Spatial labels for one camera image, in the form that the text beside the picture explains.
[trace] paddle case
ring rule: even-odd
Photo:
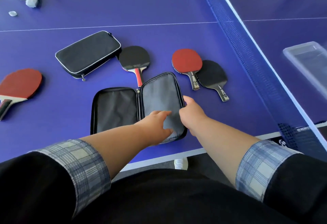
[[[178,81],[171,72],[150,79],[140,89],[114,87],[100,90],[92,103],[91,134],[134,124],[154,110],[171,110],[163,128],[172,128],[174,133],[162,143],[182,139],[187,133],[179,115],[183,107]]]
[[[100,31],[56,52],[63,69],[74,78],[84,76],[121,52],[119,41],[107,31]]]

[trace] rolled sleeve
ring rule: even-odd
[[[262,202],[277,168],[297,153],[300,152],[272,141],[263,140],[253,144],[237,170],[236,189]]]
[[[51,157],[69,173],[76,194],[73,217],[110,189],[110,175],[103,158],[85,141],[68,140],[36,152]]]

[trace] forearm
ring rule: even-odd
[[[80,139],[89,143],[100,153],[108,167],[111,179],[148,146],[146,136],[137,125],[117,127]]]
[[[201,120],[192,131],[209,156],[235,185],[237,169],[243,156],[259,139],[210,118]]]

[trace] white sneaker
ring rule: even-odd
[[[187,170],[188,168],[187,158],[174,160],[174,165],[175,165],[175,169],[177,170]]]

